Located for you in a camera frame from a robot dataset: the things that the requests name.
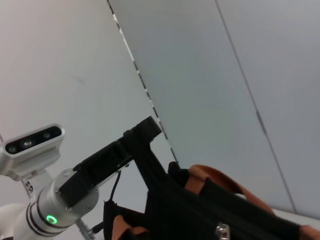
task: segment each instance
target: gray wall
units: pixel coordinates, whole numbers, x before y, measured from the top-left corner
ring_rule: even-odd
[[[110,2],[181,165],[320,218],[320,2]]]
[[[182,167],[215,167],[293,211],[213,0],[110,0]]]
[[[320,218],[320,2],[218,3],[296,210]]]
[[[4,140],[59,123],[66,129],[54,177],[122,136],[153,109],[105,0],[0,1],[0,133]],[[164,135],[152,149],[166,168],[173,161]],[[102,221],[97,207],[84,217]],[[20,182],[0,176],[0,206],[27,203]],[[135,166],[126,168],[114,200],[143,211],[147,188]],[[82,239],[71,227],[56,239]]]

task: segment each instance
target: metal bracket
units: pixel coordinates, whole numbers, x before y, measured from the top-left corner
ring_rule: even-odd
[[[219,237],[219,240],[230,240],[230,227],[227,224],[219,222],[215,233]]]
[[[45,169],[21,180],[31,202],[35,202],[41,190],[52,181],[52,177]]]

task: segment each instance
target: green indicator ring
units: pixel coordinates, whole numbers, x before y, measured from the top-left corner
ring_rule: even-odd
[[[51,216],[51,215],[46,216],[46,220],[51,224],[57,224],[57,222],[58,222],[58,220],[54,216]]]

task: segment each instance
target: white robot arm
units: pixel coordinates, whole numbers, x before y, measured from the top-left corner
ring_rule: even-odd
[[[60,157],[59,147],[64,135],[65,130],[53,124],[5,141],[0,147],[0,174],[22,181],[30,198],[28,206],[10,204],[0,207],[0,237],[44,240],[52,239],[74,223],[85,227],[81,224],[81,217],[96,206],[98,189],[73,207],[67,207],[59,188],[75,172],[66,169],[52,179],[45,170]]]

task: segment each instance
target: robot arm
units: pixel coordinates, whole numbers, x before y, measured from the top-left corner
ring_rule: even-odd
[[[151,117],[130,131],[137,138],[124,134],[53,180],[45,168],[60,156],[63,128],[51,125],[4,142],[0,148],[0,174],[21,180],[31,199],[16,219],[13,239],[52,239],[75,223],[85,229],[81,217],[96,206],[99,187],[133,160],[128,145],[138,147],[143,156],[161,133]]]

